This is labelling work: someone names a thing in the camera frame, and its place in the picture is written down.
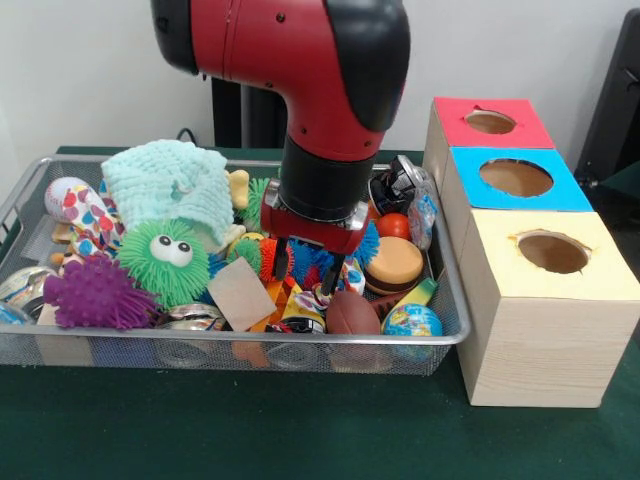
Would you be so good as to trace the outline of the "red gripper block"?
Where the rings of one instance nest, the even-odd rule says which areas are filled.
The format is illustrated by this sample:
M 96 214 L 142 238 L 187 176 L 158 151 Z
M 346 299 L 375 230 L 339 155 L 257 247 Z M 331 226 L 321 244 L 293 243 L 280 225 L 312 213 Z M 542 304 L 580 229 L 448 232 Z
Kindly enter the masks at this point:
M 261 226 L 276 241 L 273 276 L 284 279 L 289 268 L 288 238 L 318 245 L 331 252 L 332 263 L 321 284 L 323 295 L 333 295 L 341 274 L 345 256 L 352 255 L 360 245 L 369 222 L 368 204 L 359 202 L 344 221 L 320 222 L 301 217 L 287 208 L 261 205 Z

